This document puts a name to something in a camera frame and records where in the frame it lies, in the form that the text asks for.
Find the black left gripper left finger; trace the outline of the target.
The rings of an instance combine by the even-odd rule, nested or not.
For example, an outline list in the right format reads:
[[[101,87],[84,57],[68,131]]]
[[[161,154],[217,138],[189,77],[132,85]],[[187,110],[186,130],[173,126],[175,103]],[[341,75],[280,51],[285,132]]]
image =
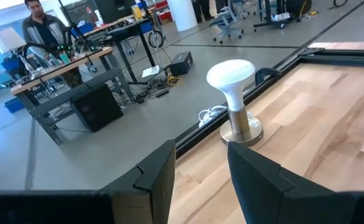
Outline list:
[[[167,140],[103,187],[111,193],[115,223],[167,224],[175,182],[175,141]]]

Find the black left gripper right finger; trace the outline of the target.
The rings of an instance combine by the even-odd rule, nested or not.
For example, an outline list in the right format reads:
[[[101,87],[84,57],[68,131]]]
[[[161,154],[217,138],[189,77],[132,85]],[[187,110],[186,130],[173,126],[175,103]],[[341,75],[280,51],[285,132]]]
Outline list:
[[[247,223],[326,223],[331,190],[244,145],[228,145],[231,180]]]

